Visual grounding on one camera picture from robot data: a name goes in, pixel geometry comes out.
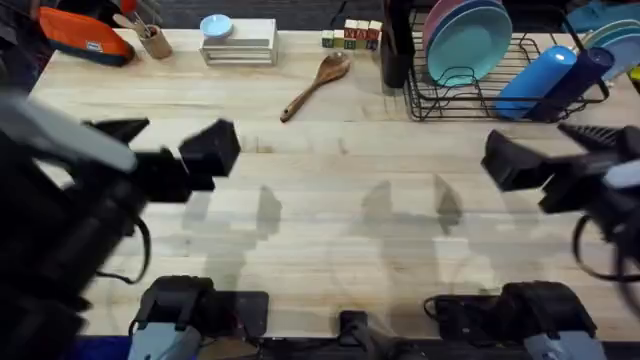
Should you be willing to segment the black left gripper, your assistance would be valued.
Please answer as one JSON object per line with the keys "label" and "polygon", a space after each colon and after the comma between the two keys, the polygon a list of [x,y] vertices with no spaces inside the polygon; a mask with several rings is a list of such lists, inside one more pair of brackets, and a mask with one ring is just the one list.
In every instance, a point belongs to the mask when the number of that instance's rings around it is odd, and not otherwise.
{"label": "black left gripper", "polygon": [[[84,120],[82,124],[129,145],[150,120]],[[241,152],[234,123],[225,119],[188,137],[178,149],[182,160],[167,148],[136,153],[133,178],[150,202],[186,203],[194,192],[213,192],[216,185],[212,177],[228,177]]]}

